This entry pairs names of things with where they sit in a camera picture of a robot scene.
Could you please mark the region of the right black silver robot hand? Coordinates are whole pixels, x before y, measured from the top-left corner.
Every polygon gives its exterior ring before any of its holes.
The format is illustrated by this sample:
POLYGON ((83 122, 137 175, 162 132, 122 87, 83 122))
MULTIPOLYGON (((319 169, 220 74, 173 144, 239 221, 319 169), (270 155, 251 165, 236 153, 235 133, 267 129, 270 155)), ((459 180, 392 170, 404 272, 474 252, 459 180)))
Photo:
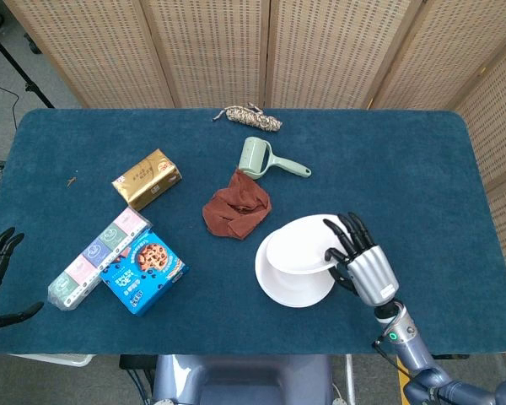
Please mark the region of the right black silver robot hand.
POLYGON ((357 214, 339 214, 340 224, 329 219, 323 223, 337 237, 342 249, 330 247, 325 251, 327 262, 335 260, 347 269, 342 274, 337 267, 329 268, 332 278, 344 289, 357 295, 370 307, 388 305, 396 297, 399 283, 382 250, 357 214))

